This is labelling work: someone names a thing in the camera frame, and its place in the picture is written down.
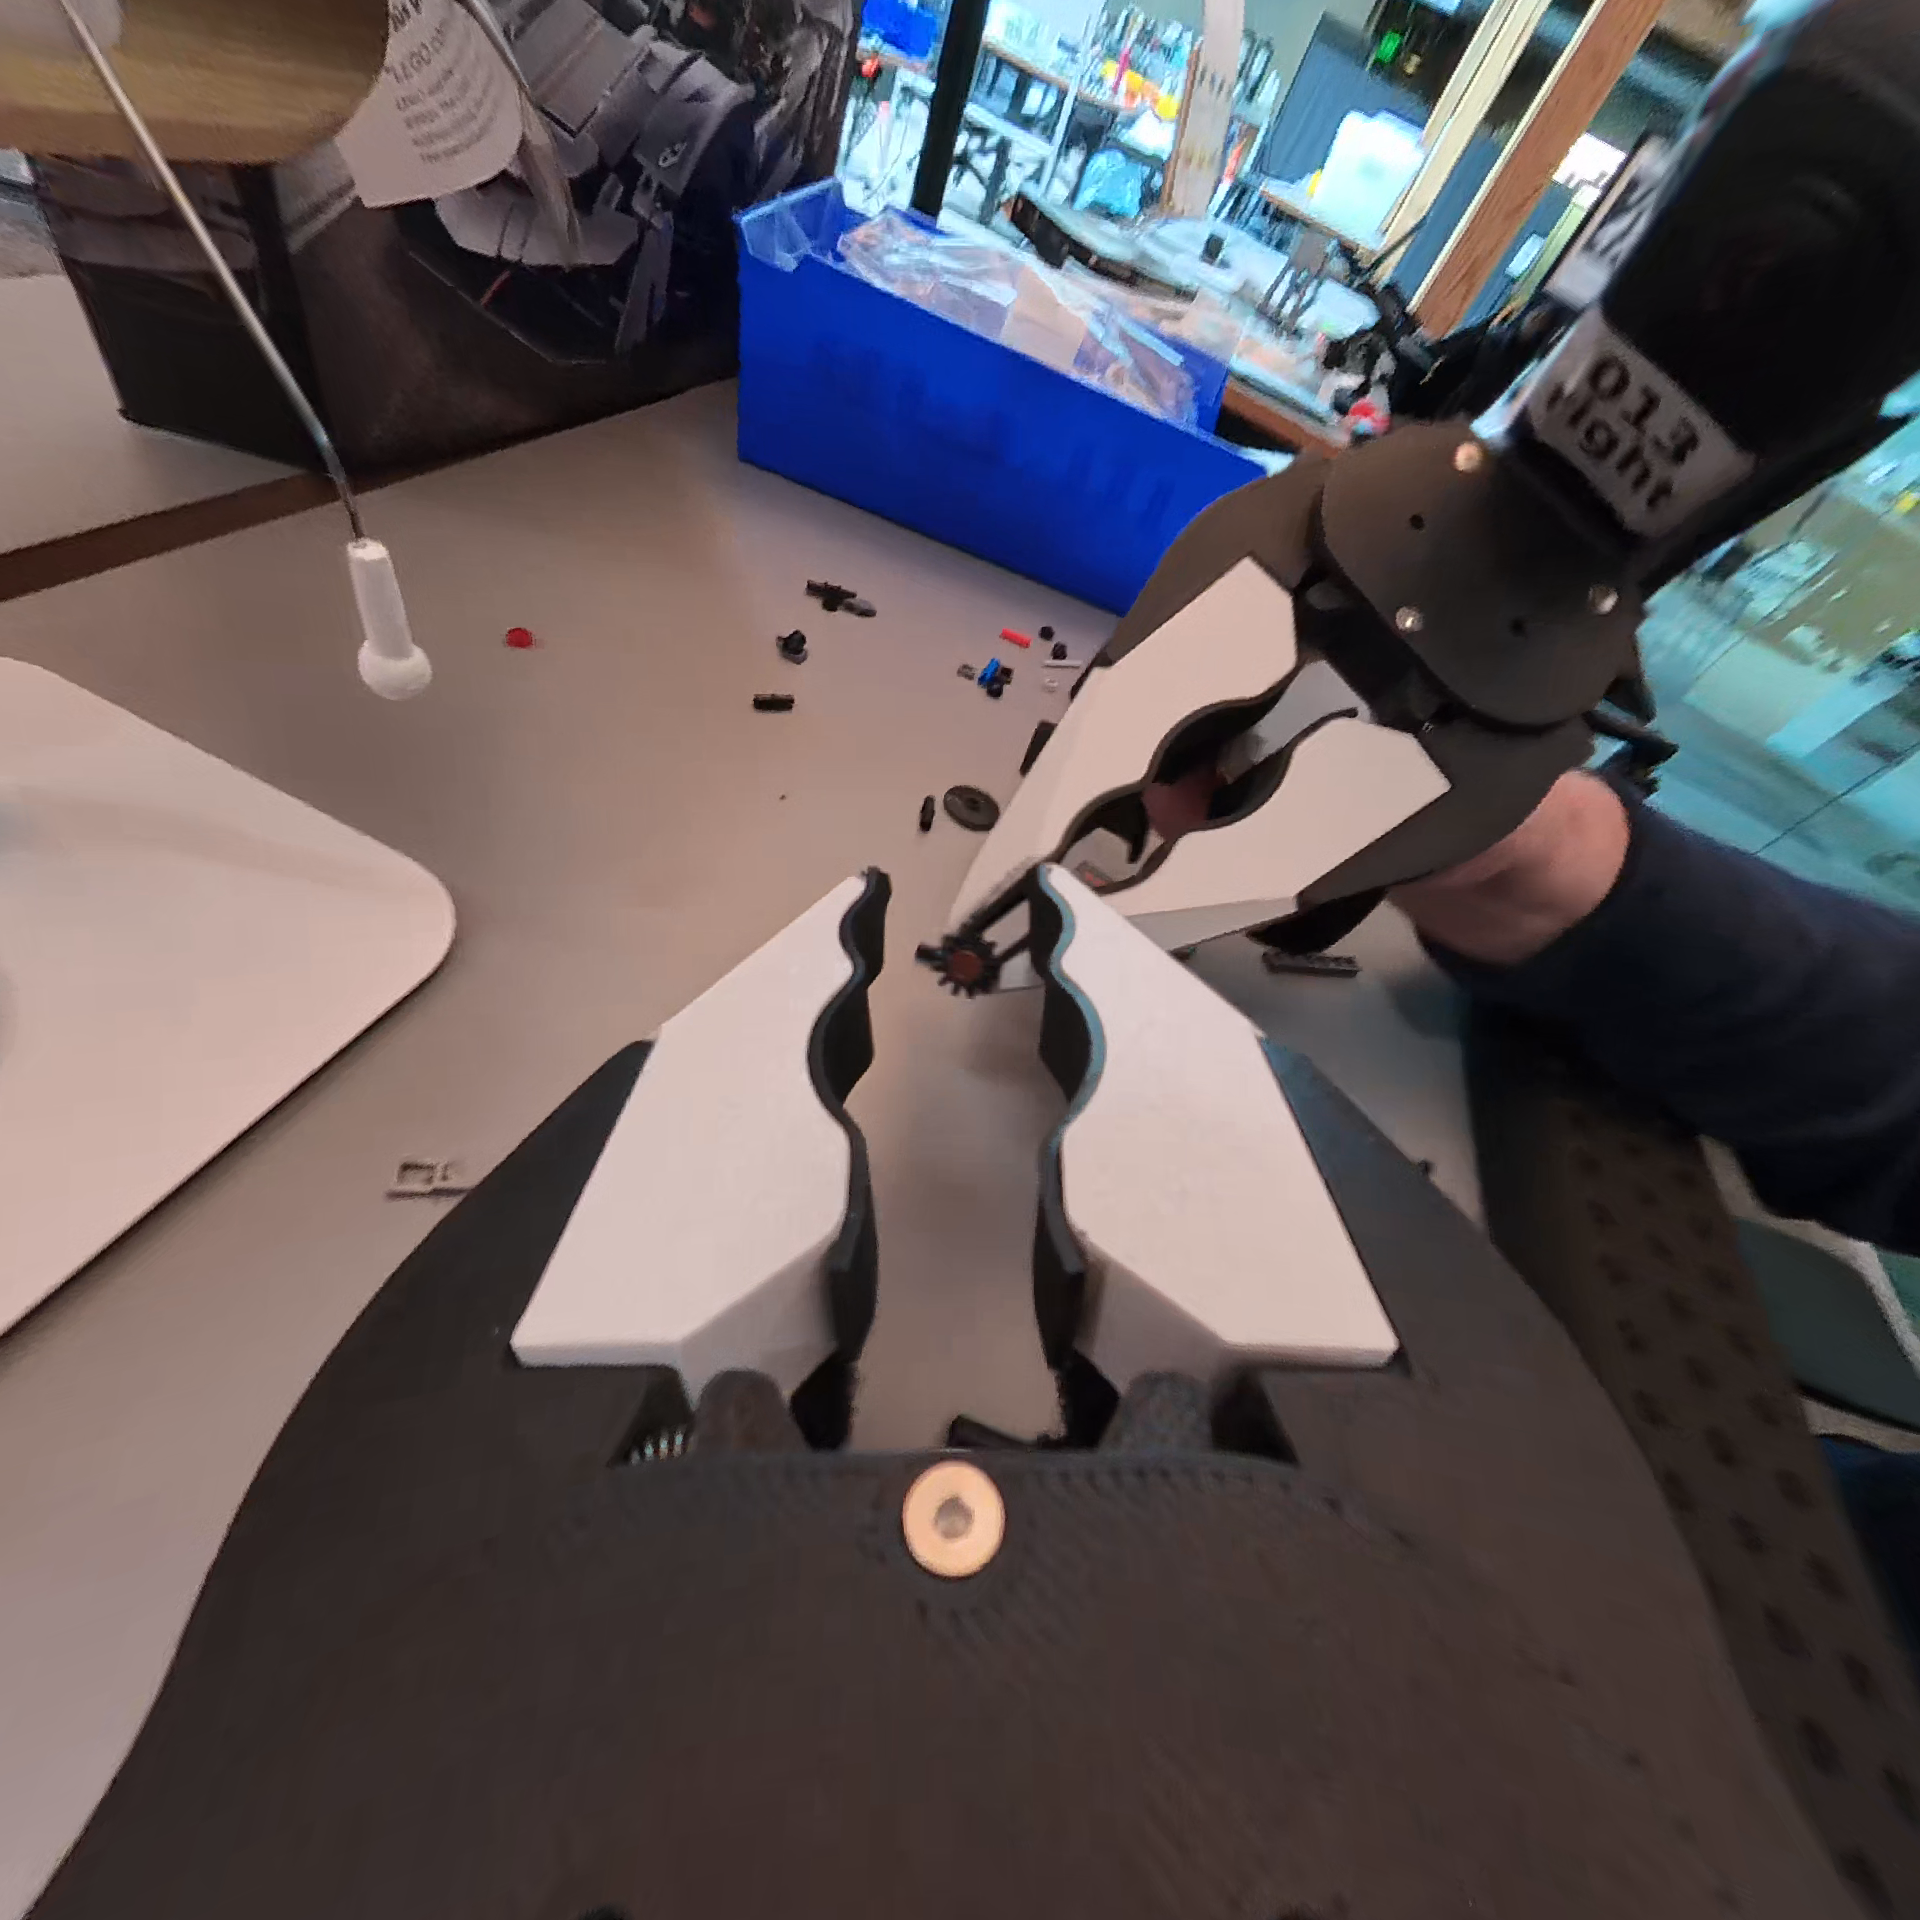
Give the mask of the person's right forearm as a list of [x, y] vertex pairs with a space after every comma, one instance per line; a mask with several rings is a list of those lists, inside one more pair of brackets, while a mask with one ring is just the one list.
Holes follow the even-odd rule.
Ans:
[[1915, 1256], [1915, 917], [1621, 801], [1582, 924], [1519, 966], [1425, 947], [1732, 1150], [1770, 1212]]

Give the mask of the black flat case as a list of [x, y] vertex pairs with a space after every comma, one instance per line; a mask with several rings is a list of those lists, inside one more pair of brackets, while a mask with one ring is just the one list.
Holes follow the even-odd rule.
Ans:
[[1046, 269], [1080, 269], [1114, 284], [1175, 291], [1172, 271], [1145, 258], [1144, 241], [1124, 221], [1043, 203], [1028, 190], [1009, 197], [1001, 213]]

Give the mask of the open instruction book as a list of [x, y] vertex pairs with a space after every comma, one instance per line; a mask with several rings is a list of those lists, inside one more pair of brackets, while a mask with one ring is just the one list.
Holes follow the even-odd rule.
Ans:
[[464, 253], [585, 264], [563, 149], [491, 2], [388, 2], [385, 67], [339, 156], [361, 206], [424, 209]]

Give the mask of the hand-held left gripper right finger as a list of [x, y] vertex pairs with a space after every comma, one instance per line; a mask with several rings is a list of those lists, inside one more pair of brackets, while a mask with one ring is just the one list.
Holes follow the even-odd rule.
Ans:
[[1036, 871], [1043, 1146], [1036, 1317], [1057, 1377], [1229, 1386], [1400, 1354], [1278, 1050], [1061, 866]]

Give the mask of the blue plastic bin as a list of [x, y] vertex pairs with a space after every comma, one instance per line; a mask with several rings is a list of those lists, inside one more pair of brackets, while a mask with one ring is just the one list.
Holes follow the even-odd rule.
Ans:
[[741, 209], [739, 457], [1099, 610], [1270, 469], [843, 264], [836, 180]]

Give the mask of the black lego set box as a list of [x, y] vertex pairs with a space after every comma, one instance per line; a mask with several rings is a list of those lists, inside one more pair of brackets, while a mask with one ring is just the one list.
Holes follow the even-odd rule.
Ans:
[[339, 133], [272, 168], [177, 160], [351, 478], [724, 380], [730, 219], [838, 153], [861, 2], [491, 6], [563, 149], [578, 269], [480, 258], [424, 209], [361, 206]]

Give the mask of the clear plastic parts bags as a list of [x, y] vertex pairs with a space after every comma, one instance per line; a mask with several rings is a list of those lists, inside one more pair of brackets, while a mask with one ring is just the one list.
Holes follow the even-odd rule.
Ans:
[[1210, 291], [1046, 264], [996, 240], [861, 219], [834, 258], [859, 280], [1126, 406], [1216, 430], [1245, 320]]

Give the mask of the white book stand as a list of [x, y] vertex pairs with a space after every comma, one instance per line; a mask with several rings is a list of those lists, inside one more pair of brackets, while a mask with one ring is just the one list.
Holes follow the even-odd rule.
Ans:
[[[348, 518], [355, 673], [431, 687], [392, 555], [179, 162], [255, 168], [372, 96], [385, 2], [2, 2], [2, 144], [133, 156]], [[442, 879], [51, 669], [2, 660], [2, 1333], [424, 985]]]

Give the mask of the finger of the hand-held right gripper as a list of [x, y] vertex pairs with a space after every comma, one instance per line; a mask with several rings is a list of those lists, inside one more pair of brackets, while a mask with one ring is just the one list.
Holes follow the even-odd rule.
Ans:
[[1256, 765], [1270, 784], [1230, 820], [1187, 830], [1121, 891], [1070, 885], [1073, 942], [1195, 947], [1290, 917], [1314, 881], [1446, 798], [1416, 739], [1356, 712], [1295, 731]]
[[1036, 973], [1033, 876], [1073, 866], [1090, 837], [1114, 837], [1133, 885], [1161, 848], [1247, 810], [1270, 784], [1256, 765], [1304, 731], [1293, 702], [1304, 658], [1293, 597], [1236, 561], [1164, 615], [1124, 658], [1094, 660], [985, 834], [946, 913], [1001, 954], [1001, 985]]

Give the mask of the person's right hand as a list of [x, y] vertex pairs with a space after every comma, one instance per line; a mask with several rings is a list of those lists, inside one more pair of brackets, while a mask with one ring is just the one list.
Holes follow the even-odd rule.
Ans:
[[1593, 773], [1565, 773], [1493, 848], [1390, 888], [1390, 902], [1429, 947], [1481, 966], [1519, 966], [1614, 895], [1630, 841], [1621, 795]]

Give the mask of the black dimpled fabric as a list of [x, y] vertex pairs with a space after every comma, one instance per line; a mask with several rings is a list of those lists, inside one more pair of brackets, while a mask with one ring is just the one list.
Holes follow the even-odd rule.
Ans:
[[1468, 1015], [1481, 1218], [1565, 1323], [1716, 1612], [1750, 1715], [1864, 1916], [1915, 1916], [1915, 1674], [1709, 1150], [1549, 1033]]

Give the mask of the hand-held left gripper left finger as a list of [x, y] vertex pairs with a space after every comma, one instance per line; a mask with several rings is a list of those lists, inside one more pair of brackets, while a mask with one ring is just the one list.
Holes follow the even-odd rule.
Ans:
[[848, 1095], [892, 879], [861, 868], [661, 1027], [511, 1330], [527, 1370], [729, 1371], [787, 1399], [861, 1359], [877, 1214]]

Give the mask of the standing poster board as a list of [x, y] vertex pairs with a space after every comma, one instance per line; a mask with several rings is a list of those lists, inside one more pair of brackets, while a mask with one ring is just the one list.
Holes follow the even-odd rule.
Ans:
[[1247, 31], [1250, 2], [1200, 2], [1187, 45], [1172, 153], [1161, 174], [1161, 213], [1204, 219], [1236, 149], [1236, 129], [1256, 119], [1266, 90], [1270, 41]]

